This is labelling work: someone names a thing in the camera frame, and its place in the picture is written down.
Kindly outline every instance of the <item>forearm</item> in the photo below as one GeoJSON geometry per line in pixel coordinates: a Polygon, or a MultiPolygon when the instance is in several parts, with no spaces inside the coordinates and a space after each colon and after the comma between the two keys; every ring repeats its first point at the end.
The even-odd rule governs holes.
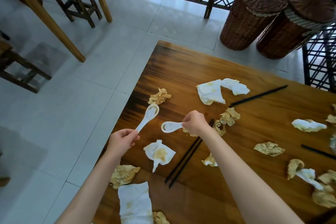
{"type": "Polygon", "coordinates": [[[246,223],[303,223],[211,127],[201,134],[246,223]]]}
{"type": "Polygon", "coordinates": [[[91,224],[119,162],[117,154],[104,154],[55,224],[91,224]]]}

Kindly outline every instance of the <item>tiled floor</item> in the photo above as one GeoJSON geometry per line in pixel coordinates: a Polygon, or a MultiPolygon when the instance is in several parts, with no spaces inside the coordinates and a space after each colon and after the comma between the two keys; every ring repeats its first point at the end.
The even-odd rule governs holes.
{"type": "MultiPolygon", "coordinates": [[[[228,11],[183,0],[107,0],[113,22],[71,23],[55,0],[44,7],[86,56],[79,63],[38,17],[16,0],[0,0],[0,29],[17,52],[53,78],[32,94],[0,80],[0,223],[51,224],[92,170],[157,41],[303,82],[302,56],[268,60],[251,45],[225,48],[219,32],[228,11]]],[[[12,71],[20,73],[17,67],[12,71]]]]}

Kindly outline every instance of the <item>hand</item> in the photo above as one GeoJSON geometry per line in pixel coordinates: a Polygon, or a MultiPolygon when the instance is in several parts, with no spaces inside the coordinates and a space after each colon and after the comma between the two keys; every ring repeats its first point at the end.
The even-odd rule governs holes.
{"type": "Polygon", "coordinates": [[[133,129],[122,129],[114,132],[108,139],[107,152],[113,152],[120,158],[126,151],[135,145],[135,140],[139,140],[138,132],[133,129]]]}
{"type": "Polygon", "coordinates": [[[188,129],[189,133],[200,135],[204,128],[209,125],[204,119],[204,115],[194,110],[184,117],[182,126],[188,129]]]}

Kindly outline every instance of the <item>person's left hand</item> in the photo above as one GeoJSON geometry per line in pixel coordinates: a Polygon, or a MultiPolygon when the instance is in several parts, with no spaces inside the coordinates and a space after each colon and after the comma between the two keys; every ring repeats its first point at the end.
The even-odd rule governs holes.
{"type": "Polygon", "coordinates": [[[121,158],[129,148],[135,145],[135,140],[139,139],[140,136],[136,130],[128,128],[119,130],[110,135],[106,151],[113,152],[121,158]]]}

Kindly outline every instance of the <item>left arm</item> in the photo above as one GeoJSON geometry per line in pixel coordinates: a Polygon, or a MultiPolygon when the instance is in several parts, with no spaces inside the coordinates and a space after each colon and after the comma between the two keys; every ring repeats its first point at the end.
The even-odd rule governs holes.
{"type": "Polygon", "coordinates": [[[121,157],[139,140],[138,132],[122,129],[111,134],[107,150],[55,224],[91,224],[113,171],[121,157]]]}

